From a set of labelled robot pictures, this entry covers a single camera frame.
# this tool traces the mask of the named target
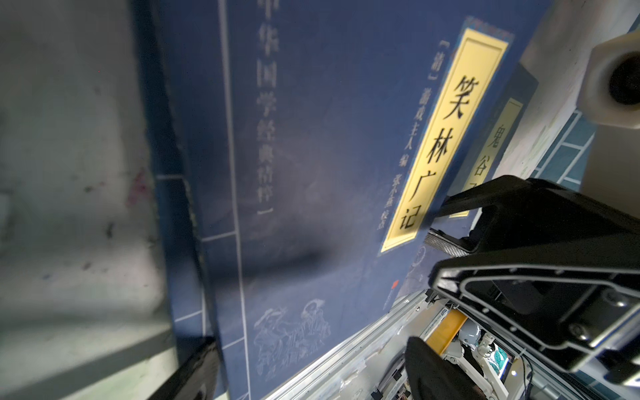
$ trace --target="red stain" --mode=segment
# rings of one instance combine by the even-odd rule
[[[140,168],[140,172],[133,179],[131,189],[129,189],[129,196],[127,197],[127,206],[131,207],[138,203],[140,198],[148,198],[149,189],[147,186],[147,180],[145,178],[145,169]]]

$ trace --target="line drawing illustration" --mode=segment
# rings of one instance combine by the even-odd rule
[[[278,371],[315,353],[331,335],[324,320],[324,300],[313,299],[300,313],[300,320],[285,320],[286,308],[269,308],[253,325],[258,331],[253,344],[258,347],[258,375],[273,379]]]

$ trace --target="yellow title strip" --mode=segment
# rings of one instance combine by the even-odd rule
[[[509,99],[509,101],[507,101],[507,104],[504,106],[504,109],[502,109],[500,117],[498,117],[498,120],[493,126],[489,137],[486,139],[486,143],[482,147],[482,151],[480,151],[480,155],[474,163],[473,169],[471,169],[471,174],[469,175],[465,185],[462,187],[462,191],[474,188],[484,182],[486,174],[489,172],[495,157],[498,155],[500,148],[504,144],[504,139],[509,134],[513,123],[516,122],[516,118],[518,118],[518,114],[520,114],[521,109],[521,102],[514,99]],[[466,216],[469,216],[469,210],[451,214],[449,217],[460,218]]]
[[[444,173],[508,46],[466,29],[444,82],[382,251],[416,238]]]

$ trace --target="round black hole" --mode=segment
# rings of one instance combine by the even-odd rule
[[[627,58],[613,71],[609,93],[620,104],[640,103],[640,54]]]

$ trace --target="metal screw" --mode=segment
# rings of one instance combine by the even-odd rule
[[[602,291],[602,298],[614,307],[626,307],[629,304],[627,297],[610,287]]]
[[[569,332],[578,340],[583,342],[589,340],[589,332],[580,324],[569,324]]]

